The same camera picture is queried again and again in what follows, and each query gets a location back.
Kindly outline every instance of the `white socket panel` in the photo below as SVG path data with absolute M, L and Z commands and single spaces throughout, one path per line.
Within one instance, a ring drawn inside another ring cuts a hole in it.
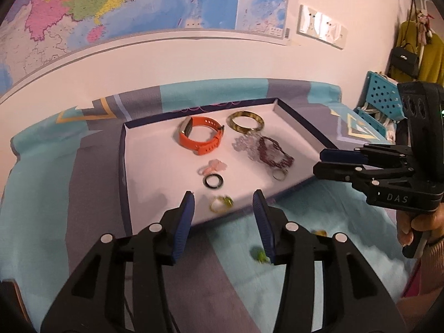
M 343 49 L 348 30 L 331 17 L 307 5 L 301 5 L 298 33 Z

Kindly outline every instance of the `orange smart band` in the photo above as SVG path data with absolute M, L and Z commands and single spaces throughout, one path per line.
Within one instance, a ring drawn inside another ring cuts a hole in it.
M 210 127 L 216 130 L 216 135 L 207 142 L 196 142 L 188 138 L 193 127 Z M 179 144 L 184 148 L 197 151 L 197 155 L 205 155 L 216 149 L 222 139 L 224 126 L 220 125 L 216 120 L 206 118 L 205 116 L 189 116 L 180 125 L 179 128 Z

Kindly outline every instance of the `bed sheet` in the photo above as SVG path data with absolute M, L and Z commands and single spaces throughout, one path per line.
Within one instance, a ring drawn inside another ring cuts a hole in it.
M 386 143 L 340 103 L 339 87 L 274 79 L 188 82 L 104 97 L 91 109 L 66 110 L 12 139 L 17 163 L 0 207 L 0 279 L 16 279 L 37 330 L 97 239 L 104 233 L 117 238 L 131 234 L 118 185 L 122 124 L 193 106 L 265 97 L 282 99 L 340 149 Z M 384 210 L 367 206 L 349 185 L 324 181 L 276 204 L 307 229 L 350 235 L 392 296 L 399 295 L 411 267 Z M 251 259 L 249 250 L 260 245 L 253 223 L 246 216 L 192 237 L 178 265 L 166 269 L 169 304 L 183 332 L 239 332 L 242 326 L 247 332 L 271 331 L 283 267 Z

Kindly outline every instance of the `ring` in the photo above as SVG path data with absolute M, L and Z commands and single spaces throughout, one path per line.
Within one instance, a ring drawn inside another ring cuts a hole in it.
M 213 207 L 213 204 L 216 201 L 220 201 L 223 204 L 223 207 L 220 209 L 215 209 Z M 233 205 L 234 205 L 234 202 L 233 202 L 232 198 L 230 198 L 229 196 L 215 196 L 210 202 L 210 210 L 213 213 L 222 214 L 222 213 L 225 213 L 226 211 L 228 211 Z
M 287 177 L 287 174 L 288 171 L 285 169 L 274 169 L 272 175 L 276 180 L 283 181 Z
M 239 116 L 246 116 L 247 118 L 252 118 L 252 119 L 256 120 L 259 123 L 259 127 L 246 128 L 246 127 L 242 127 L 242 126 L 236 124 L 233 121 L 233 119 L 238 118 Z M 228 126 L 231 129 L 233 129 L 234 131 L 237 131 L 238 133 L 246 134 L 249 131 L 261 131 L 265 126 L 265 122 L 264 122 L 264 119 L 262 119 L 259 115 L 252 113 L 250 111 L 237 111 L 228 117 Z
M 212 176 L 215 176 L 217 179 L 219 179 L 219 183 L 217 185 L 210 185 L 208 183 L 208 178 L 211 178 Z M 203 179 L 203 184 L 210 189 L 219 189 L 222 185 L 223 185 L 223 178 L 222 176 L 220 176 L 219 174 L 210 174 L 207 175 L 204 179 Z

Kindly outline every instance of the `hand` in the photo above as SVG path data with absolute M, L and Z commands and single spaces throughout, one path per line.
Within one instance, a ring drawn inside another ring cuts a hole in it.
M 402 246 L 409 246 L 413 241 L 412 229 L 426 232 L 431 230 L 432 234 L 428 240 L 434 243 L 444 236 L 444 204 L 441 203 L 433 214 L 418 215 L 412 220 L 410 215 L 402 210 L 396 211 L 396 225 L 398 240 Z

